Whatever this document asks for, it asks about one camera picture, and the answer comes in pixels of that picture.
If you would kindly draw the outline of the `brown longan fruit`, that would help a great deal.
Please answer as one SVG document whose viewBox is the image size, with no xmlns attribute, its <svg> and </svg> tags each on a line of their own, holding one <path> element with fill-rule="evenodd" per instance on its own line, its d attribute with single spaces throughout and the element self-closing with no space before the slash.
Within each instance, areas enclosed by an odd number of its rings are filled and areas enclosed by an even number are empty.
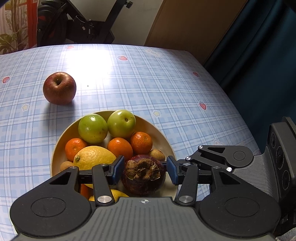
<svg viewBox="0 0 296 241">
<path fill-rule="evenodd" d="M 162 162 L 165 161 L 166 157 L 161 150 L 153 149 L 149 152 L 149 155 L 155 158 L 156 160 Z"/>
<path fill-rule="evenodd" d="M 73 164 L 73 162 L 71 162 L 71 161 L 65 161 L 65 162 L 63 162 L 63 163 L 60 165 L 60 171 L 62 172 L 62 171 L 64 171 L 64 170 L 66 170 L 67 168 L 69 168 L 69 167 L 73 167 L 73 166 L 75 166 L 75 165 Z"/>
</svg>

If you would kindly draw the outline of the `red apple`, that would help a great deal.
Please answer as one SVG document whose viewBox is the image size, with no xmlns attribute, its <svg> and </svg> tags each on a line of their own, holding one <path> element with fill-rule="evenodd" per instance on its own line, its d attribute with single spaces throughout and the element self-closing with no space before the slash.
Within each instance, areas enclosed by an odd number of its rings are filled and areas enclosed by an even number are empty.
<svg viewBox="0 0 296 241">
<path fill-rule="evenodd" d="M 55 72 L 44 81 L 43 94 L 51 104 L 67 105 L 76 94 L 76 82 L 65 72 Z"/>
</svg>

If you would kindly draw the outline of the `small green apple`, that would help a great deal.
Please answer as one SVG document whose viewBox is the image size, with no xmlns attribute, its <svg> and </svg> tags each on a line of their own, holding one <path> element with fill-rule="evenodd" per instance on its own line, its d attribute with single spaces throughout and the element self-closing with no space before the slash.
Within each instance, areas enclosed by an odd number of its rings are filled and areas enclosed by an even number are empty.
<svg viewBox="0 0 296 241">
<path fill-rule="evenodd" d="M 130 138 L 136 125 L 135 116 L 128 110 L 114 111 L 107 120 L 108 131 L 117 138 Z"/>
</svg>

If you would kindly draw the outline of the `orange mandarin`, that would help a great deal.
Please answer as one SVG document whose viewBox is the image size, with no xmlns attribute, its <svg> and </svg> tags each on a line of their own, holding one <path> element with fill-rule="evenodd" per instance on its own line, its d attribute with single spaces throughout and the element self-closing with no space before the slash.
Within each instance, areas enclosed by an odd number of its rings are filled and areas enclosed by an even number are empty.
<svg viewBox="0 0 296 241">
<path fill-rule="evenodd" d="M 133 149 L 131 144 L 124 138 L 113 138 L 107 145 L 107 149 L 111 151 L 116 157 L 123 155 L 125 161 L 133 157 Z"/>
<path fill-rule="evenodd" d="M 93 196 L 93 189 L 86 186 L 85 184 L 81 184 L 80 194 L 85 198 L 89 199 L 90 197 Z"/>
<path fill-rule="evenodd" d="M 153 146 L 152 138 L 144 132 L 136 132 L 130 138 L 130 145 L 135 154 L 148 154 Z"/>
<path fill-rule="evenodd" d="M 81 138 L 72 138 L 65 145 L 65 154 L 69 161 L 73 162 L 75 155 L 88 144 Z"/>
</svg>

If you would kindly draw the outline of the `wooden cabinet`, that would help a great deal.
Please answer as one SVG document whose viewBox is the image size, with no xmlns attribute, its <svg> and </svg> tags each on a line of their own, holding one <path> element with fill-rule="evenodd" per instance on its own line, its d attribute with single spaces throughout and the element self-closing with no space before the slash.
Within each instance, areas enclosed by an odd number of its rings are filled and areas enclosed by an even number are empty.
<svg viewBox="0 0 296 241">
<path fill-rule="evenodd" d="M 204 63 L 245 4 L 245 0 L 163 1 L 145 45 L 188 51 Z"/>
</svg>

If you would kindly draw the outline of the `dark purple mangosteen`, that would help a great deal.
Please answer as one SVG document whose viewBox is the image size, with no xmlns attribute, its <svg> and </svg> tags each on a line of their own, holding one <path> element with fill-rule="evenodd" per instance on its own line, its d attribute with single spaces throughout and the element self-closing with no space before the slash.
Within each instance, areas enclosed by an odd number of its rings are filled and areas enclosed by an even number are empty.
<svg viewBox="0 0 296 241">
<path fill-rule="evenodd" d="M 125 161 L 121 181 L 128 193 L 150 196 L 158 191 L 166 179 L 164 165 L 150 155 L 136 155 Z"/>
</svg>

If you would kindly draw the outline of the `large green apple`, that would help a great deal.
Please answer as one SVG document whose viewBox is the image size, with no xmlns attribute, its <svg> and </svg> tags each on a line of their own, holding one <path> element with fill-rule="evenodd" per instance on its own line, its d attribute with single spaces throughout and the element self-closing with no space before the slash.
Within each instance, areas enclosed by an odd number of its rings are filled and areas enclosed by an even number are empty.
<svg viewBox="0 0 296 241">
<path fill-rule="evenodd" d="M 80 137 L 89 144 L 99 144 L 108 134 L 108 125 L 102 116 L 92 113 L 80 119 L 78 132 Z"/>
</svg>

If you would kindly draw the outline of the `black exercise bike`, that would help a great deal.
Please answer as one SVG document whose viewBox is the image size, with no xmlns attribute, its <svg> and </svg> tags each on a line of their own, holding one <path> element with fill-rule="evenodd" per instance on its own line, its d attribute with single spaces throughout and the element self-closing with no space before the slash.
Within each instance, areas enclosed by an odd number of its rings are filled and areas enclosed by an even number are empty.
<svg viewBox="0 0 296 241">
<path fill-rule="evenodd" d="M 71 1 L 41 1 L 38 6 L 37 46 L 62 45 L 67 40 L 78 44 L 111 44 L 111 28 L 123 7 L 131 1 L 117 0 L 105 21 L 86 19 Z"/>
</svg>

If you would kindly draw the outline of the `yellow lemon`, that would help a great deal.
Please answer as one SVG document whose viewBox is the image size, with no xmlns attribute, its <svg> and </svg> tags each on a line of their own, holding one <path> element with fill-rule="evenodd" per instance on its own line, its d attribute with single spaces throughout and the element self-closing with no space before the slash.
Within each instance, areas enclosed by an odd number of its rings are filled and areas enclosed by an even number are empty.
<svg viewBox="0 0 296 241">
<path fill-rule="evenodd" d="M 88 146 L 81 149 L 74 157 L 73 164 L 79 170 L 91 170 L 99 164 L 112 164 L 116 156 L 108 149 L 100 146 Z"/>
<path fill-rule="evenodd" d="M 111 189 L 111 193 L 112 193 L 112 195 L 114 197 L 115 202 L 118 202 L 120 197 L 128 197 L 128 195 L 126 195 L 125 193 L 123 193 L 123 192 L 121 192 L 119 190 L 116 190 L 116 189 Z M 89 201 L 95 201 L 93 191 L 88 191 L 87 199 Z"/>
</svg>

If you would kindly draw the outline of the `red illustrated wall poster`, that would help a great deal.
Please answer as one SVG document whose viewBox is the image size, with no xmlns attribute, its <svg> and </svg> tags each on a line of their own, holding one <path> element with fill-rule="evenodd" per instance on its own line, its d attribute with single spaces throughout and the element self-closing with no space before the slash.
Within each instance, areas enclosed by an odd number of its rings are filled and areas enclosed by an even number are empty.
<svg viewBox="0 0 296 241">
<path fill-rule="evenodd" d="M 1 54 L 37 45 L 38 0 L 10 0 L 1 7 Z"/>
</svg>

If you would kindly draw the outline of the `blue plaid tablecloth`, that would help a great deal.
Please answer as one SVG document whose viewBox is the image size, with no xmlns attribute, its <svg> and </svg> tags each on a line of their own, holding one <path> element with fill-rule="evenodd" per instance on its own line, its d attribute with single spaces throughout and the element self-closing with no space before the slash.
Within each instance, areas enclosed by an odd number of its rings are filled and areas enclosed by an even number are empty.
<svg viewBox="0 0 296 241">
<path fill-rule="evenodd" d="M 55 105 L 43 84 L 55 72 L 76 82 L 71 103 Z M 58 45 L 1 56 L 1 240 L 15 230 L 15 199 L 50 178 L 55 144 L 82 116 L 127 109 L 154 124 L 177 158 L 198 145 L 240 145 L 259 154 L 245 121 L 188 52 L 128 45 Z"/>
</svg>

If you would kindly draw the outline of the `orange mandarin front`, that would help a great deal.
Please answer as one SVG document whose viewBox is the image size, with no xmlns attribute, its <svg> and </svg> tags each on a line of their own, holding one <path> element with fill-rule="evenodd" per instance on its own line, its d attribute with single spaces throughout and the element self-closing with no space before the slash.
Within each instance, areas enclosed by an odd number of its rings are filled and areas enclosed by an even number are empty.
<svg viewBox="0 0 296 241">
<path fill-rule="evenodd" d="M 81 184 L 80 194 L 85 198 L 89 199 L 90 197 L 93 196 L 93 189 L 86 186 L 85 184 Z"/>
</svg>

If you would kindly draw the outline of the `cream round plate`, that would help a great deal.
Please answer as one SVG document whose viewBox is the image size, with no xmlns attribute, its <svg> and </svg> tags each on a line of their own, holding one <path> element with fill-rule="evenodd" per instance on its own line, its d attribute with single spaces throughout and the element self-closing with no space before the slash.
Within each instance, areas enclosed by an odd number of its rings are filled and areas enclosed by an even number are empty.
<svg viewBox="0 0 296 241">
<path fill-rule="evenodd" d="M 135 116 L 136 125 L 135 131 L 148 133 L 152 137 L 153 148 L 158 149 L 167 156 L 175 157 L 175 152 L 171 147 L 170 143 L 163 135 L 163 133 L 155 127 L 152 123 L 141 118 L 140 116 Z M 79 120 L 74 121 L 66 130 L 61 134 L 58 139 L 55 148 L 53 150 L 53 155 L 51 159 L 51 176 L 55 176 L 60 173 L 60 166 L 63 162 L 67 161 L 65 154 L 65 145 L 72 138 L 78 138 L 78 124 Z M 172 184 L 169 174 L 166 174 L 166 179 L 162 187 L 153 194 L 153 197 L 172 197 L 175 198 L 178 187 Z"/>
</svg>

